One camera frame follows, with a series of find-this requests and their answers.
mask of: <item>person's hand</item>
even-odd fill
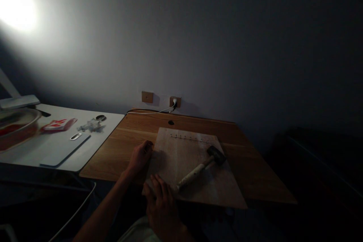
[[[194,241],[187,227],[178,218],[170,185],[165,183],[159,175],[151,175],[150,178],[155,188],[156,200],[147,183],[144,183],[144,192],[147,199],[146,214],[154,233],[163,242]]]
[[[134,147],[127,170],[132,175],[136,175],[146,165],[152,154],[151,141],[145,140],[141,145]]]

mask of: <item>power outlet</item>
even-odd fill
[[[154,93],[151,92],[141,92],[141,101],[145,103],[152,103],[152,97],[154,96]]]
[[[172,107],[174,105],[174,98],[177,99],[177,108],[180,108],[180,105],[182,103],[182,98],[177,98],[176,96],[171,96],[169,98],[169,107]]]

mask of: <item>bowl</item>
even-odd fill
[[[0,112],[0,151],[14,147],[38,131],[42,114],[34,109],[14,109]]]

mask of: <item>cable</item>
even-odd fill
[[[132,111],[136,111],[136,110],[142,110],[142,109],[136,109],[136,110],[130,110],[130,111],[128,111],[125,115],[130,114],[130,113],[133,113],[133,114],[156,114],[156,113],[161,113],[161,112],[164,112],[166,110],[169,110],[169,109],[173,108],[173,110],[171,110],[169,112],[164,112],[164,113],[171,113],[172,111],[175,110],[175,107],[176,107],[176,104],[177,104],[176,99],[174,99],[173,102],[174,102],[174,105],[173,106],[171,106],[170,108],[167,108],[165,110],[161,110],[159,112],[156,112],[155,110],[149,110],[149,111],[153,111],[153,113],[137,113],[137,112],[132,112]]]
[[[63,225],[63,227],[58,231],[58,233],[56,233],[50,240],[49,242],[52,242],[59,234],[61,231],[63,231],[63,229],[68,225],[68,223],[76,216],[76,214],[79,212],[79,210],[83,207],[83,205],[86,203],[86,201],[89,199],[89,197],[92,195],[93,191],[96,188],[96,182],[93,182],[95,185],[93,186],[92,191],[88,194],[88,196],[86,197],[86,199],[84,200],[84,202],[82,203],[82,205],[78,208],[78,210],[74,213],[74,215],[66,222],[66,224]]]

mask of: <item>wooden handle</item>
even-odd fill
[[[187,176],[185,176],[180,182],[177,184],[177,190],[180,192],[181,188],[190,184],[199,174],[214,160],[213,156],[210,156],[207,160],[202,162],[196,168],[194,168]]]

